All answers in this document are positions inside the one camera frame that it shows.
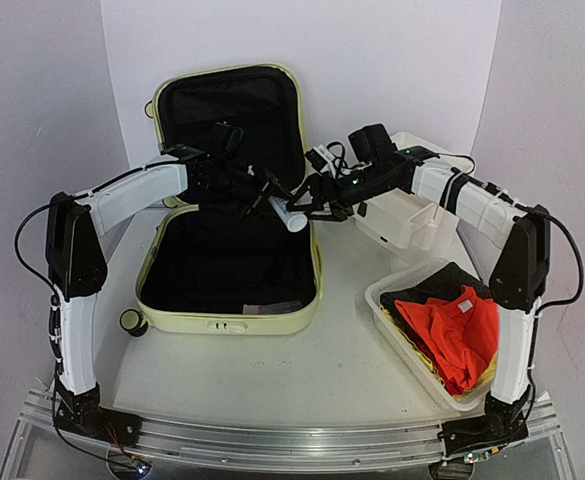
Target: white cylinder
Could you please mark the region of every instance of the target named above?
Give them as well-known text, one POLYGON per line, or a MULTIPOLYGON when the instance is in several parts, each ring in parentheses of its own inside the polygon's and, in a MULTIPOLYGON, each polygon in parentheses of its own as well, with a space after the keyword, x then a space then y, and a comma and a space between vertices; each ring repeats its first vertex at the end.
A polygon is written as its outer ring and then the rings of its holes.
POLYGON ((270 197, 268 198, 268 201, 290 232, 300 232, 308 224, 308 217, 306 217, 305 214, 301 212, 288 212, 288 209, 285 206, 287 202, 282 198, 270 197))

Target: black wire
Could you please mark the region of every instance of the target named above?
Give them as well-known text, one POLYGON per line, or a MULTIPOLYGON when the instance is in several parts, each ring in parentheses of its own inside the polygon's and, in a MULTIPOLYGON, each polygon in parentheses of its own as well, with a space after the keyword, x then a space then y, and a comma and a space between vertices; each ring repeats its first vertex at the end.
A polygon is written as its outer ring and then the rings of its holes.
POLYGON ((292 195, 292 192, 291 192, 291 191, 290 191, 288 188, 286 188, 286 186, 285 186, 285 185, 283 185, 283 184, 281 183, 281 181, 278 179, 278 177, 277 177, 276 175, 274 175, 274 173, 272 173, 272 171, 271 171, 271 170, 269 170, 268 168, 266 168, 266 167, 263 167, 263 166, 262 166, 261 168, 262 168, 262 169, 263 169, 263 171, 265 172, 265 176, 266 176, 266 178, 267 178, 267 179, 268 179, 270 182, 272 182, 272 184, 273 184, 274 186, 276 186, 276 187, 279 187, 279 189, 281 190, 281 192, 283 192, 283 194, 284 194, 284 195, 285 195, 287 198, 292 198, 292 197, 293 197, 293 195, 292 195))
POLYGON ((129 470, 137 470, 136 467, 133 467, 132 465, 126 465, 125 463, 121 463, 121 462, 117 462, 115 460, 111 460, 109 458, 106 457, 102 457, 101 455, 97 455, 96 453, 92 453, 88 450, 84 450, 83 448, 79 447, 78 445, 73 444, 72 442, 70 442, 67 438, 65 438, 62 434, 61 431, 59 430, 59 426, 56 423, 56 395, 57 395, 57 382, 59 381, 59 376, 55 373, 54 375, 54 387, 52 389, 52 426, 54 427, 54 431, 56 432, 56 434, 59 436, 59 438, 61 440, 63 440, 63 442, 74 448, 75 450, 78 450, 81 453, 85 453, 86 455, 89 455, 90 457, 96 458, 97 460, 102 460, 106 463, 109 463, 111 465, 116 465, 118 467, 122 467, 122 468, 127 468, 129 470))
POLYGON ((21 222, 21 225, 19 225, 19 228, 16 229, 16 233, 14 234, 14 253, 16 254, 17 260, 19 261, 19 263, 21 263, 21 265, 23 265, 23 267, 28 272, 33 274, 35 277, 37 277, 39 280, 41 280, 43 283, 45 283, 50 288, 50 290, 52 290, 52 295, 57 299, 57 301, 59 300, 58 294, 57 294, 56 289, 54 288, 54 285, 52 284, 52 282, 50 280, 48 280, 43 274, 39 273, 28 262, 26 262, 25 259, 23 258, 23 256, 21 255, 21 249, 19 248, 19 239, 21 238, 21 232, 23 232, 23 229, 28 224, 28 222, 30 220, 32 220, 35 216, 37 216, 39 213, 44 212, 45 210, 48 210, 48 209, 53 208, 53 207, 58 207, 59 205, 63 205, 64 203, 68 203, 72 200, 79 200, 79 199, 85 198, 87 196, 88 196, 87 194, 83 194, 83 195, 80 195, 78 197, 64 198, 63 200, 59 200, 56 202, 50 202, 46 205, 42 205, 39 208, 36 208, 35 210, 32 210, 32 212, 30 212, 23 219, 23 221, 21 222))
POLYGON ((537 309, 536 314, 538 315, 546 308, 560 307, 560 306, 564 306, 564 305, 573 304, 581 297, 581 294, 583 293, 583 287, 585 284, 585 268, 583 266, 583 258, 581 257, 581 252, 579 251, 579 247, 576 244, 574 237, 572 237, 572 234, 570 233, 568 228, 559 219, 557 219, 556 217, 553 217, 549 213, 542 211, 542 210, 534 209, 532 207, 527 207, 525 205, 517 204, 515 206, 516 206, 516 208, 523 210, 524 212, 539 215, 540 217, 543 217, 543 218, 549 220, 554 225, 556 225, 559 228, 559 230, 561 230, 563 235, 565 235, 565 238, 567 239, 568 243, 570 244, 570 247, 572 248, 572 252, 574 253, 574 259, 576 260, 576 265, 577 265, 577 270, 578 270, 578 275, 579 275, 579 282, 578 282, 578 286, 576 289, 576 293, 574 295, 572 295, 572 297, 566 298, 563 300, 553 300, 553 301, 544 303, 543 305, 541 305, 537 309))
MULTIPOLYGON (((114 177, 113 179, 108 180, 107 182, 102 183, 101 185, 92 189, 92 193, 99 192, 99 191, 103 190, 104 188, 109 187, 113 183, 116 183, 119 180, 124 179, 125 177, 128 177, 132 174, 138 173, 138 172, 143 171, 143 170, 148 170, 148 169, 154 168, 154 167, 161 167, 163 165, 177 165, 177 164, 187 164, 187 163, 188 162, 182 162, 180 160, 166 160, 166 161, 162 161, 162 162, 152 163, 152 164, 147 165, 145 167, 137 167, 137 168, 134 168, 132 170, 128 170, 127 172, 124 172, 121 175, 118 175, 118 176, 114 177)), ((32 267, 29 263, 27 263, 25 261, 25 259, 23 258, 23 255, 21 255, 21 249, 19 247, 19 239, 21 237, 21 233, 23 232, 23 229, 25 228, 25 226, 30 222, 30 220, 32 220, 39 213, 44 212, 50 208, 58 207, 58 206, 63 205, 65 203, 69 203, 72 201, 87 198, 89 196, 90 196, 89 193, 83 193, 81 195, 70 196, 70 197, 64 198, 62 200, 58 200, 56 202, 50 202, 46 205, 41 205, 40 207, 32 210, 32 212, 30 212, 23 219, 23 221, 19 225, 19 228, 16 229, 16 233, 14 234, 14 253, 16 254, 17 260, 23 266, 23 268, 25 268, 28 272, 30 272, 32 275, 37 277, 39 280, 41 280, 43 283, 45 283, 48 286, 48 288, 52 291, 52 295, 53 295, 55 301, 57 302, 57 305, 60 303, 60 298, 57 294, 56 289, 54 288, 54 285, 52 284, 52 282, 48 278, 45 277, 45 275, 38 272, 34 267, 32 267)))
POLYGON ((338 165, 336 166, 336 172, 335 172, 335 180, 338 179, 339 177, 341 177, 341 173, 343 171, 343 167, 347 165, 347 163, 345 163, 345 145, 343 145, 341 142, 331 142, 328 143, 327 145, 327 149, 330 150, 332 147, 336 147, 339 146, 341 147, 341 155, 334 155, 336 157, 336 159, 339 161, 338 165))
POLYGON ((469 172, 467 172, 466 175, 471 175, 476 170, 476 162, 469 155, 453 155, 451 153, 435 153, 435 155, 444 156, 444 157, 465 158, 466 160, 469 160, 470 162, 472 162, 472 170, 470 170, 469 172))

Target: suitcase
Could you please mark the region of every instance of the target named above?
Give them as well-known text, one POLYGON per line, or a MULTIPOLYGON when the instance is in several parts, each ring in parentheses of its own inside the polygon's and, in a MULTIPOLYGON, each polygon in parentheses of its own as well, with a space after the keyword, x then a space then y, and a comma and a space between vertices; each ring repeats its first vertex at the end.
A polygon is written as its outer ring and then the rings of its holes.
MULTIPOLYGON (((196 147, 212 125, 226 122, 244 131, 233 161, 268 168, 289 190, 305 178, 301 99, 294 77, 281 66, 169 80, 146 113, 154 119, 162 152, 178 144, 196 147)), ((248 335, 285 335, 306 327, 323 283, 312 223, 290 233, 275 215, 229 215, 223 212, 227 197, 189 183, 170 202, 176 208, 157 229, 141 267, 136 327, 126 328, 125 313, 121 325, 137 335, 148 325, 167 332, 248 335), (255 314, 259 306, 272 311, 282 304, 293 311, 255 314)))

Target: white plastic bin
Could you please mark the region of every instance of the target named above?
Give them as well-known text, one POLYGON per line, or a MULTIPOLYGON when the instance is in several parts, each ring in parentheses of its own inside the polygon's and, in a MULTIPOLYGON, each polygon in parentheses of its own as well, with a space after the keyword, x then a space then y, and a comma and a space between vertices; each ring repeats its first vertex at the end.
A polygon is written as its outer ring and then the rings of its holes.
MULTIPOLYGON (((408 132, 396 133, 391 138, 399 150, 421 145, 433 152, 449 153, 408 132)), ((441 158, 464 172, 472 169, 467 159, 441 158)), ((357 228, 410 264, 442 255, 459 222, 438 205, 399 190, 366 200, 365 204, 365 209, 354 209, 357 228)))
POLYGON ((485 394, 489 392, 492 382, 486 382, 476 387, 461 400, 456 400, 450 395, 443 385, 428 370, 425 364, 417 356, 412 346, 405 340, 397 327, 385 316, 381 310, 381 294, 405 290, 417 286, 426 278, 432 276, 443 267, 449 260, 434 258, 417 265, 413 265, 401 272, 389 275, 373 285, 370 285, 365 292, 365 300, 374 312, 374 323, 381 331, 392 348, 399 354, 401 359, 410 368, 412 373, 425 387, 432 398, 442 407, 452 407, 454 410, 468 412, 482 404, 485 394))

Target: orange cloth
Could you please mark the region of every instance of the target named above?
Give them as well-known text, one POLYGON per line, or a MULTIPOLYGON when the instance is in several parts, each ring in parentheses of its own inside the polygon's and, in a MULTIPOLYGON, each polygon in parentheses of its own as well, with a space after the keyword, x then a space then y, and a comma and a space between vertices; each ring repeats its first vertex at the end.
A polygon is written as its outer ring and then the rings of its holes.
POLYGON ((453 302, 430 298, 425 305, 395 302, 414 331, 434 354, 445 376, 464 388, 476 386, 496 354, 499 314, 492 300, 463 287, 453 302))

